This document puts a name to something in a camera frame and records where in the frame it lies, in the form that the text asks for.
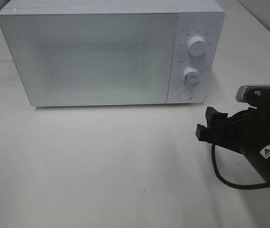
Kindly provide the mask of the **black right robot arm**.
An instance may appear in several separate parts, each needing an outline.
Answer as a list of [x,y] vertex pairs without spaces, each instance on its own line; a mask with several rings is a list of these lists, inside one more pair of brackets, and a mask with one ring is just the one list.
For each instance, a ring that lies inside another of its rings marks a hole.
[[[239,190],[270,188],[270,109],[248,108],[229,117],[207,107],[207,125],[198,124],[196,137],[212,145],[211,158],[216,177],[225,185]],[[243,155],[264,180],[258,184],[236,184],[219,172],[215,148],[220,146]]]

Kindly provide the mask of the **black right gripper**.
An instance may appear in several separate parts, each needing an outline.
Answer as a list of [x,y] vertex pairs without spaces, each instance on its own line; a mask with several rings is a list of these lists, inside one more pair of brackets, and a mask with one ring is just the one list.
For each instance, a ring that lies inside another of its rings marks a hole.
[[[205,117],[208,124],[220,124],[228,118],[228,113],[218,112],[208,106]],[[196,126],[195,135],[200,142],[212,143],[216,134],[217,126]],[[259,152],[270,145],[270,109],[249,108],[237,113],[220,129],[217,145],[236,152]]]

